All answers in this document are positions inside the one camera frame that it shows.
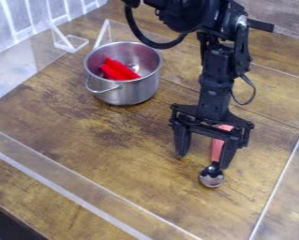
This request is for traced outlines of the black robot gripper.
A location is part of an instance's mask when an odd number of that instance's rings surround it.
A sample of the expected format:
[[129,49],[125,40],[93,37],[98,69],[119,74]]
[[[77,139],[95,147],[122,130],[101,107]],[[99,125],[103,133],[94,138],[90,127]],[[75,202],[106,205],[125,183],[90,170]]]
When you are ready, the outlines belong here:
[[230,87],[203,87],[197,105],[174,103],[170,126],[174,130],[175,155],[182,158],[190,150],[191,134],[197,133],[225,141],[219,164],[230,166],[238,148],[250,143],[254,124],[230,112]]

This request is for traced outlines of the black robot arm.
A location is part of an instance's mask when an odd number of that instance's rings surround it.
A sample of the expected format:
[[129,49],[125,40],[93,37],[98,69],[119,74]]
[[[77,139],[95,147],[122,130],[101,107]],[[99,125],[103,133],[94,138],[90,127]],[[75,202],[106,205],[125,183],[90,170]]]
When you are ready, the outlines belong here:
[[233,0],[145,0],[155,15],[179,37],[157,43],[139,39],[155,49],[169,49],[190,33],[201,42],[203,72],[199,76],[199,101],[194,105],[171,105],[170,126],[174,130],[175,153],[183,157],[190,150],[194,133],[221,141],[221,156],[209,170],[225,170],[236,152],[250,141],[253,122],[230,112],[236,100],[233,85],[237,78],[246,79],[250,70],[249,14]]

